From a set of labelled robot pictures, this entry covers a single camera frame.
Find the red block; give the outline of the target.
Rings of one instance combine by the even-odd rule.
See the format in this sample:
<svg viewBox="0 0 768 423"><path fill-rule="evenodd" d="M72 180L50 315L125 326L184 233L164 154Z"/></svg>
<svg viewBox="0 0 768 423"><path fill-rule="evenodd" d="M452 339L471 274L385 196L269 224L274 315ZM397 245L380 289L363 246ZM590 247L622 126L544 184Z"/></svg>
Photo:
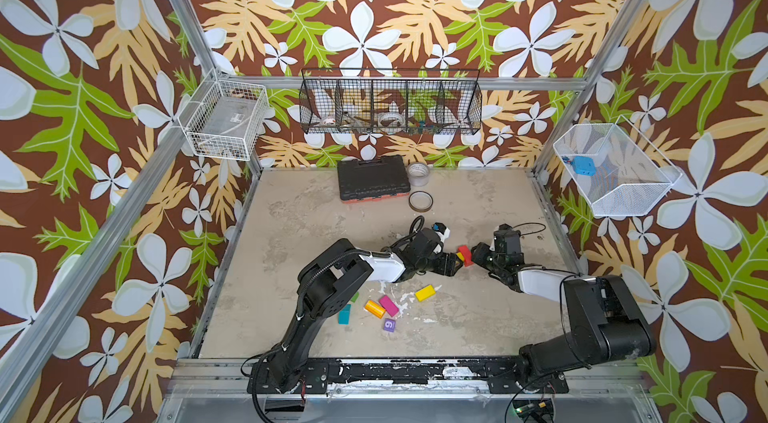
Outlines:
<svg viewBox="0 0 768 423"><path fill-rule="evenodd" d="M460 246L458 248L457 252L459 252L459 253L461 253L463 255L464 260L465 260L463 265L465 267L469 267L469 266L472 266L474 264L474 262L472 260L471 251L470 251L470 249L466 245Z"/></svg>

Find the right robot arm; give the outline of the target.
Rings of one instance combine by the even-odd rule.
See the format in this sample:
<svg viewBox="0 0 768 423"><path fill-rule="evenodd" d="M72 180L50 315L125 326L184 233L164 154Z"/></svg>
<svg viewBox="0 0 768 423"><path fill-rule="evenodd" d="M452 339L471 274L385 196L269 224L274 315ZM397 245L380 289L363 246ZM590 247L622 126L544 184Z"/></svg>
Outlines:
<svg viewBox="0 0 768 423"><path fill-rule="evenodd" d="M520 348L519 383L538 383L567 371L650 356L656 338L625 281L549 269L525 262L522 232L502 224L493 243L471 249L471 261L509 289L560 305L561 334Z"/></svg>

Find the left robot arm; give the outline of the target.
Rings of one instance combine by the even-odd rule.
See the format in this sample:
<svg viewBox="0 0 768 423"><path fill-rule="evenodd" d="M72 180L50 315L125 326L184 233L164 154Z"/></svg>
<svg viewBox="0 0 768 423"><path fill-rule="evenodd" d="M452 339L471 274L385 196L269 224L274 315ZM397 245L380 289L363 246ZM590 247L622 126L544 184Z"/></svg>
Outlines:
<svg viewBox="0 0 768 423"><path fill-rule="evenodd" d="M365 283L401 283L424 273L453 277L462 267L456 254L443 250L441 233L433 228L413 230L379 251L337 240L299 273L294 314L282 339L255 358L251 391L294 389L325 321L339 314Z"/></svg>

